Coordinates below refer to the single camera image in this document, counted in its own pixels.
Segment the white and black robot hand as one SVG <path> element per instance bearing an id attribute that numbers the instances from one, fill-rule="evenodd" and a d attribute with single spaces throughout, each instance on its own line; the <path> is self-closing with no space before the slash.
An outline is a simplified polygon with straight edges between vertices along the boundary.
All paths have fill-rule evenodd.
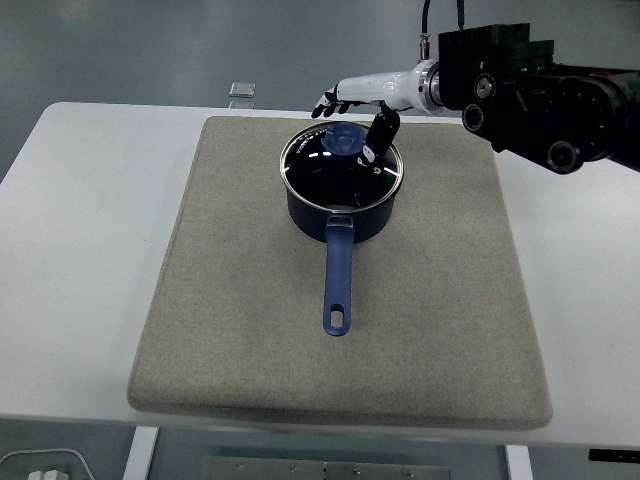
<path id="1" fill-rule="evenodd" d="M 366 134 L 357 162 L 372 166 L 390 148 L 399 128 L 399 112 L 416 109 L 429 112 L 432 107 L 429 86 L 421 71 L 391 72 L 341 80 L 320 97 L 311 117 L 329 117 L 345 113 L 351 106 L 377 105 L 380 111 Z"/>

